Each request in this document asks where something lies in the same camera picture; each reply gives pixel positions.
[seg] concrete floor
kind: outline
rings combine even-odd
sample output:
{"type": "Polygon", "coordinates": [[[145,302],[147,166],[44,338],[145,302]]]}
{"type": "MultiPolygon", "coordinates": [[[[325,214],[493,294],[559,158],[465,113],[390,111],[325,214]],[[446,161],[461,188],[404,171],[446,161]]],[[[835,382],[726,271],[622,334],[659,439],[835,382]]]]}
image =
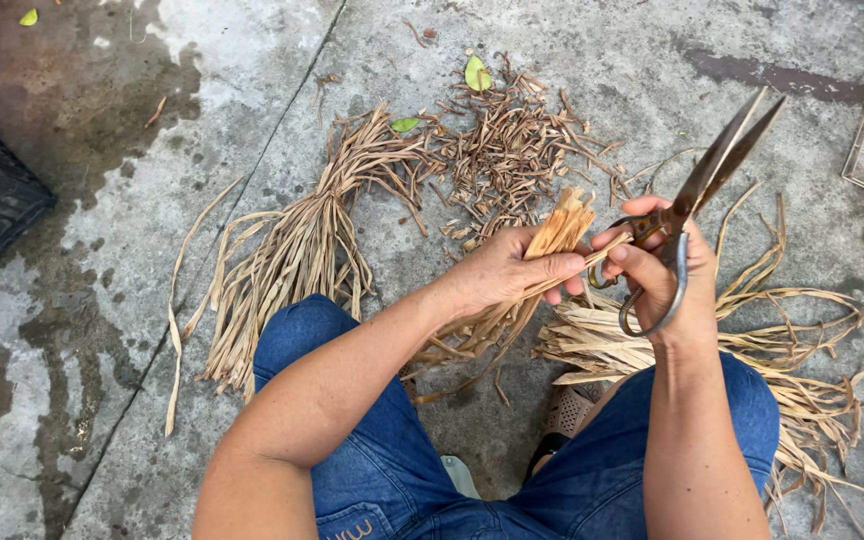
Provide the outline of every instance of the concrete floor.
{"type": "MultiPolygon", "coordinates": [[[[0,538],[189,536],[201,474],[240,399],[213,398],[209,384],[192,380],[208,350],[205,321],[187,348],[175,432],[162,435],[175,365],[164,307],[182,238],[208,201],[246,175],[190,245],[177,298],[192,303],[224,223],[279,209],[318,179],[325,130],[309,106],[315,74],[342,77],[330,85],[327,117],[380,98],[408,115],[450,95],[467,47],[493,65],[510,51],[515,65],[567,89],[596,136],[625,141],[613,159],[629,170],[708,144],[755,85],[789,92],[785,117],[700,225],[712,236],[738,194],[763,181],[732,222],[723,281],[767,246],[756,213],[774,215],[781,191],[789,252],[773,283],[864,303],[864,191],[838,177],[862,114],[864,5],[0,0],[0,136],[58,197],[0,258],[0,538]],[[38,23],[19,27],[30,7],[38,23]],[[421,48],[403,18],[438,38],[421,48]],[[162,95],[162,117],[142,129],[162,95]]],[[[674,194],[687,166],[664,170],[658,192],[674,194]]],[[[606,178],[596,189],[607,193],[606,178]]],[[[596,206],[599,228],[618,215],[607,199],[596,206]]],[[[379,291],[372,312],[447,267],[441,246],[452,241],[422,238],[399,225],[405,215],[379,193],[353,215],[379,291]]],[[[434,203],[423,211],[433,230],[453,216],[434,203]]],[[[806,303],[790,313],[802,322],[827,314],[806,303]]],[[[537,313],[508,355],[511,408],[483,385],[419,410],[439,453],[464,460],[486,498],[515,493],[541,434],[548,382],[563,368],[528,352],[549,316],[537,313]]],[[[727,324],[776,322],[763,305],[727,324]]],[[[861,367],[864,326],[837,359],[817,355],[802,371],[837,381],[861,367]]],[[[420,389],[468,369],[426,376],[420,389]]],[[[864,380],[859,392],[864,399],[864,380]]],[[[864,430],[847,465],[864,485],[864,430]]],[[[842,491],[864,525],[864,496],[842,491]]],[[[782,510],[789,537],[810,537],[808,494],[787,497],[782,510]]],[[[822,535],[858,538],[837,502],[822,535]]]]}

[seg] blue jeans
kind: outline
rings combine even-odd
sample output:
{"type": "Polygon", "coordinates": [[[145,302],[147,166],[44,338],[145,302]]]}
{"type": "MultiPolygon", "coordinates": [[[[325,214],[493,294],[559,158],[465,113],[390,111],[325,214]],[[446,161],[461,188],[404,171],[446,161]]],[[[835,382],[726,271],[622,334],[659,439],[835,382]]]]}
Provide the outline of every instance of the blue jeans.
{"type": "MultiPolygon", "coordinates": [[[[255,390],[357,325],[318,294],[281,309],[259,338],[255,390]]],[[[779,408],[755,370],[729,354],[721,360],[735,436],[762,490],[779,444],[779,408]]],[[[393,378],[348,438],[312,468],[318,537],[644,539],[642,465],[654,377],[652,368],[629,377],[515,496],[492,501],[455,490],[393,378]]]]}

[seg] scissors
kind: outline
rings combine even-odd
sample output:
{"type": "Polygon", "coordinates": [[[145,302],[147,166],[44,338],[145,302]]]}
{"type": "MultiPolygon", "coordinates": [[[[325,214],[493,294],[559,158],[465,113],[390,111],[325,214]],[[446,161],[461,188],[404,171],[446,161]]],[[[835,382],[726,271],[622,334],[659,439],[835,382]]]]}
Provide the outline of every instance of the scissors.
{"type": "MultiPolygon", "coordinates": [[[[782,96],[754,126],[739,138],[742,130],[749,123],[756,108],[765,96],[766,88],[756,92],[749,101],[742,105],[735,117],[726,124],[715,142],[708,147],[702,160],[695,166],[672,205],[667,208],[653,210],[642,215],[630,215],[617,220],[608,226],[609,229],[622,225],[630,225],[631,245],[642,248],[645,240],[662,229],[666,229],[665,245],[658,259],[676,277],[676,291],[668,310],[651,328],[634,331],[629,325],[629,312],[636,301],[642,297],[645,289],[639,286],[625,297],[625,302],[618,312],[619,326],[625,334],[633,338],[643,338],[658,331],[672,318],[686,296],[686,285],[689,282],[687,255],[689,248],[689,233],[684,231],[686,222],[709,202],[709,199],[722,188],[726,180],[749,155],[756,143],[768,133],[776,123],[786,105],[786,96],[782,96]]],[[[618,283],[618,276],[600,281],[595,276],[595,269],[588,272],[588,281],[595,289],[606,289],[618,283]]]]}

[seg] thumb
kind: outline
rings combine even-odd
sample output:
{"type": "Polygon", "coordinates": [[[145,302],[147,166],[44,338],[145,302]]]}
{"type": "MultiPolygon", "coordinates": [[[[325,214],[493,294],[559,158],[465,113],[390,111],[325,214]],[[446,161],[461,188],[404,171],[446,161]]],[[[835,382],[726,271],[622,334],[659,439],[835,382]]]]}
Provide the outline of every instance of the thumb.
{"type": "Polygon", "coordinates": [[[608,252],[608,259],[636,280],[656,300],[670,300],[675,278],[657,256],[631,244],[618,245],[608,252]]]}
{"type": "Polygon", "coordinates": [[[578,274],[586,267],[586,260],[576,252],[557,252],[526,260],[526,287],[548,280],[564,280],[578,274]]]}

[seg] knee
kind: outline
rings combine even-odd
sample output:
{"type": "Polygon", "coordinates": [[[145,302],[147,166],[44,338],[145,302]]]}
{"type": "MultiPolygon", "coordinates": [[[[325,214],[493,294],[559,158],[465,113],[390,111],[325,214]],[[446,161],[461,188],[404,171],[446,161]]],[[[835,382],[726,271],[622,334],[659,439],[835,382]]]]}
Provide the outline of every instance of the knee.
{"type": "Polygon", "coordinates": [[[779,446],[779,404],[754,368],[731,354],[720,354],[728,411],[742,454],[772,463],[779,446]]]}
{"type": "Polygon", "coordinates": [[[271,316],[259,336],[253,369],[270,377],[357,325],[334,301],[310,295],[271,316]]]}

